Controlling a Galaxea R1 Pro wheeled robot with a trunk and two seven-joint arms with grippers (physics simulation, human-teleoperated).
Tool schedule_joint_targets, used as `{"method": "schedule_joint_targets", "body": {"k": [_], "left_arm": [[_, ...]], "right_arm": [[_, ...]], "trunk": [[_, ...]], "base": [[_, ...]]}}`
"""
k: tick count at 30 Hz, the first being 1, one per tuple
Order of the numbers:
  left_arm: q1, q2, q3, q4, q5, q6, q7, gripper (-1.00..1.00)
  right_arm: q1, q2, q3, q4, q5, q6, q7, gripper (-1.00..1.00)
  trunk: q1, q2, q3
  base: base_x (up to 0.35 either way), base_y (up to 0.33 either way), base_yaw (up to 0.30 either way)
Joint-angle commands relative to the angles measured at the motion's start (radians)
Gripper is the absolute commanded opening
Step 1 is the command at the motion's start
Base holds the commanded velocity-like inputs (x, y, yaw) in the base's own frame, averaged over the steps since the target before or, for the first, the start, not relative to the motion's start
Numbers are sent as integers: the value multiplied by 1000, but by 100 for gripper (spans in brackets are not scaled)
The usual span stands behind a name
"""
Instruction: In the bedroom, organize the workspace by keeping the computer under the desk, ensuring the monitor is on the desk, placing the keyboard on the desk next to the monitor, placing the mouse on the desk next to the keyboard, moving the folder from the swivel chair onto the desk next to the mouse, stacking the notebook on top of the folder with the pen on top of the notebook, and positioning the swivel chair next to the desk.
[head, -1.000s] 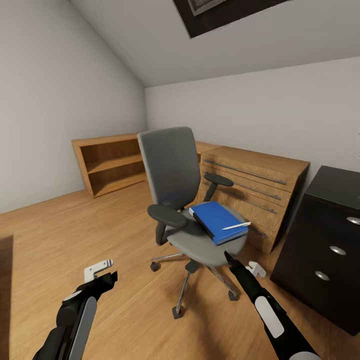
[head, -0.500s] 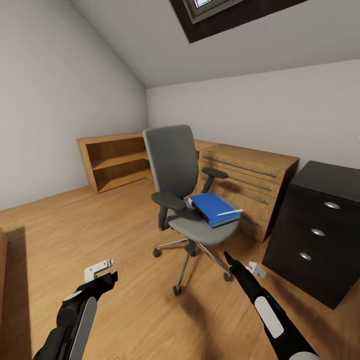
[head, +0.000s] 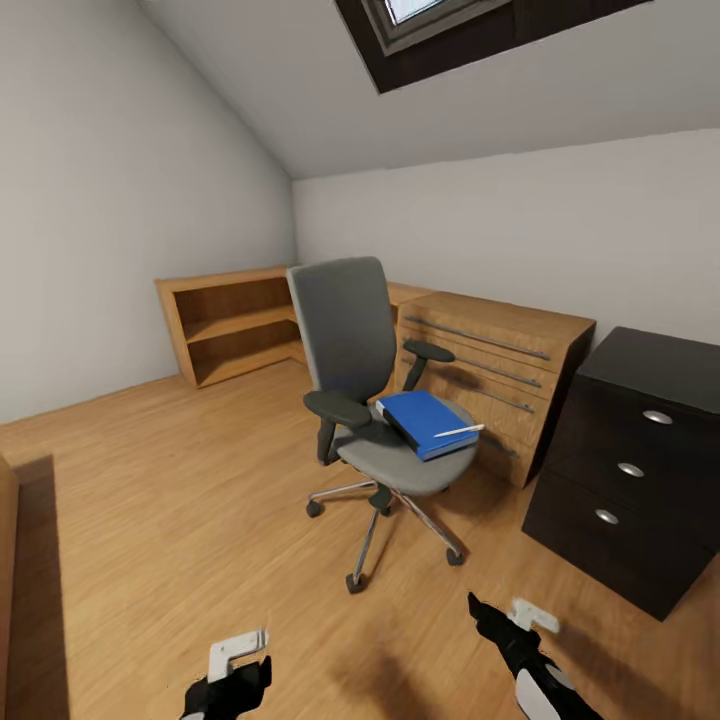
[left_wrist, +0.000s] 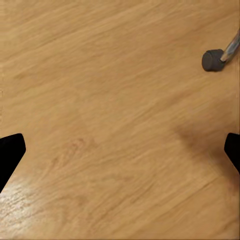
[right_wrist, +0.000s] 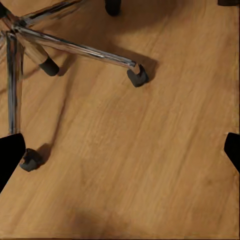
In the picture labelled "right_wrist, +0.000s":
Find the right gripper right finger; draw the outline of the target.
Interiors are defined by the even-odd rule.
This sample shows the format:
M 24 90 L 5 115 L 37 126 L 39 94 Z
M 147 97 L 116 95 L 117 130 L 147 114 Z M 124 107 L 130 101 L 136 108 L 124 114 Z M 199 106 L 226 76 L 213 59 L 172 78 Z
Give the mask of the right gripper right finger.
M 235 133 L 229 133 L 227 135 L 224 151 L 235 165 L 240 173 L 240 135 Z

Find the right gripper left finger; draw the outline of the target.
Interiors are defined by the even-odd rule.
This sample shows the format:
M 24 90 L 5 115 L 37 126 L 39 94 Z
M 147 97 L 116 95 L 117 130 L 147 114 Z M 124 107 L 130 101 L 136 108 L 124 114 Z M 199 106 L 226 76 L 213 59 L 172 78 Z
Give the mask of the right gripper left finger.
M 0 138 L 0 193 L 26 153 L 22 133 Z

